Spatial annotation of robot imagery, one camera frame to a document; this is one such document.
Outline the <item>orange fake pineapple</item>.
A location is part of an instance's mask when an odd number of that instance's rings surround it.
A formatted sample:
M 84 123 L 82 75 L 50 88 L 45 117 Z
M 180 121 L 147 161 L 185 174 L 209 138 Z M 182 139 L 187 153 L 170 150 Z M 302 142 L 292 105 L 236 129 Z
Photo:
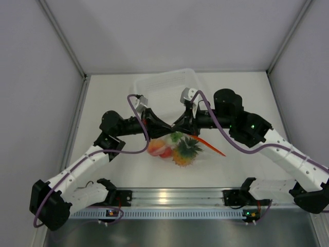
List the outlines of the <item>orange fake pineapple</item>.
M 203 152 L 203 150 L 198 140 L 184 137 L 173 149 L 172 160 L 180 167 L 187 167 L 193 163 L 200 152 Z

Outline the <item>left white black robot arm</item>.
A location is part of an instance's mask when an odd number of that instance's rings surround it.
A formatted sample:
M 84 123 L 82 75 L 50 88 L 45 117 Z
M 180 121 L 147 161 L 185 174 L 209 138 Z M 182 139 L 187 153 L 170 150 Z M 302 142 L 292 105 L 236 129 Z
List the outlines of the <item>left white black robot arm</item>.
M 111 162 L 119 154 L 140 154 L 147 150 L 150 141 L 172 133 L 170 125 L 160 120 L 147 108 L 133 117 L 122 118 L 115 111 L 103 114 L 101 133 L 89 149 L 73 164 L 55 177 L 34 183 L 29 210 L 34 214 L 33 226 L 46 226 L 51 231 L 61 228 L 69 216 L 96 203 L 112 205 L 116 199 L 116 186 L 107 179 L 98 179 L 91 187 L 80 188 L 98 169 Z M 121 136 L 143 134 L 145 147 L 137 151 L 125 151 Z

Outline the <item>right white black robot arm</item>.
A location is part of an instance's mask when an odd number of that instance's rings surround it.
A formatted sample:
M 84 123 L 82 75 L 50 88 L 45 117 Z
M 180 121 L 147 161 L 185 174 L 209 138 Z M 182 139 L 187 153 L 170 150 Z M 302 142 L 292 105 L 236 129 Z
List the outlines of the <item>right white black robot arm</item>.
M 184 115 L 174 129 L 198 135 L 201 129 L 218 128 L 236 150 L 260 153 L 281 167 L 290 180 L 247 178 L 240 188 L 245 204 L 258 200 L 295 203 L 301 209 L 319 214 L 328 207 L 328 168 L 296 149 L 261 116 L 246 112 L 242 98 L 231 89 L 214 93 L 214 107 L 202 91 L 185 88 L 180 102 Z

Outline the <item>clear zip bag orange seal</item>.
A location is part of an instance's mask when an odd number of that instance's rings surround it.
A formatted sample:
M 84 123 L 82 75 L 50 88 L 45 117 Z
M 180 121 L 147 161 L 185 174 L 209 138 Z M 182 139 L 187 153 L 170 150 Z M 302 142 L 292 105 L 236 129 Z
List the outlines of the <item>clear zip bag orange seal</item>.
M 152 139 L 147 149 L 149 155 L 171 162 L 179 167 L 187 167 L 213 157 L 225 157 L 226 154 L 204 139 L 174 132 Z

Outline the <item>white fake radish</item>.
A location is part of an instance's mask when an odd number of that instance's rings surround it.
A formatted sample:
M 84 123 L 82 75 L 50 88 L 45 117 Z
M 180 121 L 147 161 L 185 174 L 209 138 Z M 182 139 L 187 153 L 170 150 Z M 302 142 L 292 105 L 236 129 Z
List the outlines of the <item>white fake radish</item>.
M 174 133 L 171 133 L 171 134 L 168 134 L 166 137 L 165 137 L 165 142 L 166 142 L 166 145 L 173 148 L 175 147 L 180 141 L 181 139 L 184 137 L 184 134 L 181 133 L 181 132 L 174 132 Z

